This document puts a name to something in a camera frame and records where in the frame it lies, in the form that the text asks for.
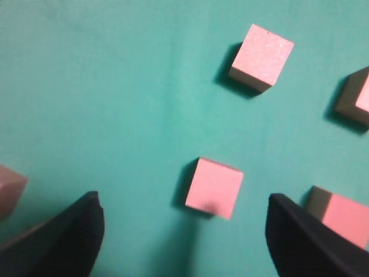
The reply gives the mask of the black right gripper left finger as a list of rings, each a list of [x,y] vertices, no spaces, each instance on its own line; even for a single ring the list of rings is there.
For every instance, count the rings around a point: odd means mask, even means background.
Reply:
[[[97,191],[1,245],[1,276],[89,276],[105,233]]]

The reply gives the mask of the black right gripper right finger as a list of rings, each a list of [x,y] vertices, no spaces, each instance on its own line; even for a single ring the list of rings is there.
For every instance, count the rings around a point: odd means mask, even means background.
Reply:
[[[368,276],[366,250],[284,194],[269,196],[265,237],[279,276]]]

